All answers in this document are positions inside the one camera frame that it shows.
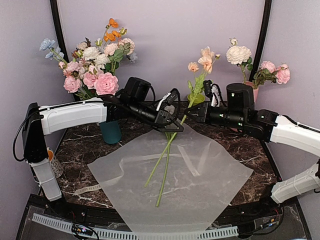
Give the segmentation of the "cream printed ribbon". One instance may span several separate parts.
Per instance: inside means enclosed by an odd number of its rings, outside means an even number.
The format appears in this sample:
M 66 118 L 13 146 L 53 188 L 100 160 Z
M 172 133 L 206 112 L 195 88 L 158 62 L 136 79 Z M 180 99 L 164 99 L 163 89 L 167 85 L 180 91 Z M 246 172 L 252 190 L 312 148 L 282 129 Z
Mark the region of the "cream printed ribbon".
M 175 154 L 175 153 L 165 153 L 164 155 L 166 157 L 180 157 L 183 158 L 187 168 L 189 169 L 189 171 L 194 175 L 194 176 L 200 176 L 201 174 L 199 173 L 199 171 L 194 167 L 194 165 L 191 162 L 191 159 L 189 158 L 189 156 L 187 155 L 185 149 L 182 146 L 177 146 L 179 153 Z M 131 163 L 131 162 L 139 162 L 139 161 L 146 161 L 146 160 L 152 160 L 155 159 L 156 157 L 159 157 L 161 154 L 150 154 L 150 155 L 143 155 L 143 156 L 130 156 L 130 157 L 124 157 L 120 160 L 119 162 L 119 167 L 121 169 L 121 174 L 120 176 L 117 176 L 115 178 L 112 178 L 110 180 L 106 180 L 102 183 L 102 185 L 100 184 L 96 184 L 96 185 L 92 185 L 92 186 L 86 186 L 80 189 L 77 189 L 73 195 L 81 195 L 83 193 L 87 193 L 87 192 L 93 192 L 93 191 L 97 191 L 102 189 L 102 187 L 109 187 L 109 186 L 113 186 L 116 183 L 119 182 L 119 180 L 124 176 L 124 169 L 123 169 L 123 165 L 124 163 Z

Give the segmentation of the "white translucent wrapping paper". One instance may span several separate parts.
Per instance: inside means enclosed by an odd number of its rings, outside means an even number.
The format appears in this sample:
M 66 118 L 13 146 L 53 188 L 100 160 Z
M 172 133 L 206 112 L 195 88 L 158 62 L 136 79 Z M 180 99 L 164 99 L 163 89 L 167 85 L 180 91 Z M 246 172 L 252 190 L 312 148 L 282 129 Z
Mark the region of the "white translucent wrapping paper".
M 102 183 L 121 175 L 122 158 L 162 154 L 167 145 L 164 133 L 152 130 L 128 142 L 116 151 L 88 165 L 95 180 Z M 205 231 L 231 203 L 247 182 L 252 170 L 235 160 L 215 140 L 189 126 L 178 133 L 170 154 L 185 149 L 200 173 L 194 176 L 181 157 L 170 156 L 159 207 L 166 156 L 160 160 L 147 187 L 144 187 L 160 156 L 123 164 L 124 176 L 102 190 L 128 227 L 142 239 L 173 234 L 189 235 Z

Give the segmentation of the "white rose stem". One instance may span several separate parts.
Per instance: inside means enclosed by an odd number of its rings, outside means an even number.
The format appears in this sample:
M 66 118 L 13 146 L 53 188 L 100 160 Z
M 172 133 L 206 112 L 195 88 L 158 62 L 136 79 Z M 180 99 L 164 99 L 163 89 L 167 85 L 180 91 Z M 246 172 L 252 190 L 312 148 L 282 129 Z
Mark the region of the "white rose stem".
M 235 65 L 241 69 L 243 83 L 246 83 L 246 70 L 251 71 L 253 69 L 252 52 L 248 47 L 239 45 L 235 37 L 230 38 L 229 41 L 230 47 L 226 52 L 226 59 L 231 65 Z

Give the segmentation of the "pink rose stem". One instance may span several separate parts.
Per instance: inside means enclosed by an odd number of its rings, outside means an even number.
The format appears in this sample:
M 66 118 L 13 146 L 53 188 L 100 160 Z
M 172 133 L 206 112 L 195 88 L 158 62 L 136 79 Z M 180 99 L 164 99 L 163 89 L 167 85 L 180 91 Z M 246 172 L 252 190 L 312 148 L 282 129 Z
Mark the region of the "pink rose stem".
M 264 85 L 265 82 L 279 85 L 286 84 L 290 78 L 291 72 L 287 64 L 283 63 L 275 66 L 271 61 L 263 61 L 253 76 L 253 88 L 257 89 L 259 86 Z

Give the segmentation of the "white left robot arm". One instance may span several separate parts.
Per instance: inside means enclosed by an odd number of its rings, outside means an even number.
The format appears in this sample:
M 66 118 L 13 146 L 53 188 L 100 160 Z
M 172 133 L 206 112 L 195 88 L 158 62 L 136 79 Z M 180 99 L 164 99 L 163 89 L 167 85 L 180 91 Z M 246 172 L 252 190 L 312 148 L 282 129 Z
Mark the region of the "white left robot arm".
M 61 188 L 50 165 L 45 137 L 59 131 L 65 134 L 70 128 L 117 121 L 129 116 L 159 132 L 182 132 L 184 128 L 178 122 L 178 116 L 172 115 L 164 108 L 178 101 L 181 107 L 181 94 L 173 88 L 160 100 L 150 105 L 145 103 L 150 82 L 138 77 L 130 77 L 123 89 L 115 94 L 103 94 L 89 100 L 74 101 L 64 104 L 39 106 L 31 103 L 24 121 L 17 130 L 22 136 L 23 157 L 33 172 L 36 183 L 42 188 L 45 198 L 52 202 L 51 210 L 60 218 L 67 218 L 71 213 L 65 203 Z

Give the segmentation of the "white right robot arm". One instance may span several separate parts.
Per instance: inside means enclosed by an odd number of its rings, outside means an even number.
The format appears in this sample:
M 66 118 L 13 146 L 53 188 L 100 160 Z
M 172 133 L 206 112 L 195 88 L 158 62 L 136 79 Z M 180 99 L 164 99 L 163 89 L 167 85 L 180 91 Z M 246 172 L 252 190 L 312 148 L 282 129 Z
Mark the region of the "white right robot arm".
M 276 153 L 276 163 L 280 170 L 289 166 L 285 179 L 266 188 L 262 201 L 255 205 L 255 213 L 266 217 L 274 210 L 275 204 L 283 203 L 296 196 L 310 191 L 320 190 L 320 131 L 317 128 L 302 124 L 287 115 L 261 109 L 255 109 L 253 88 L 243 83 L 231 83 L 226 87 L 227 102 L 217 99 L 220 90 L 211 81 L 203 83 L 204 93 L 210 99 L 196 106 L 189 107 L 185 114 L 198 123 L 222 128 L 231 128 L 239 133 L 260 140 L 261 143 L 273 143 L 283 153 Z M 306 163 L 298 163 L 313 157 Z

